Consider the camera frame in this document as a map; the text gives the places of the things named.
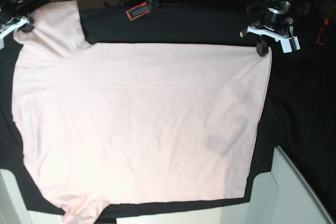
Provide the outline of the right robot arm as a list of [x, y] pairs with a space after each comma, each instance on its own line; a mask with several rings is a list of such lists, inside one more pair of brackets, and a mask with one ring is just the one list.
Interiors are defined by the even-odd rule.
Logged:
[[22, 12], [22, 8], [33, 1], [1, 0], [1, 48], [4, 48], [4, 38], [10, 33], [21, 29], [30, 32], [34, 29], [34, 20]]

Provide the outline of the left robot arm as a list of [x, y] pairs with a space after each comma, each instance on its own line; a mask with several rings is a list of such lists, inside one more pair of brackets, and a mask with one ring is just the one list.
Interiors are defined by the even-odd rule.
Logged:
[[257, 0], [247, 5], [247, 14], [258, 17], [258, 20], [241, 30], [239, 35], [256, 36], [256, 50], [259, 56], [263, 57], [269, 53], [266, 37], [280, 43], [285, 54], [300, 49], [299, 39], [294, 35], [295, 20], [289, 16], [293, 1], [295, 0]]

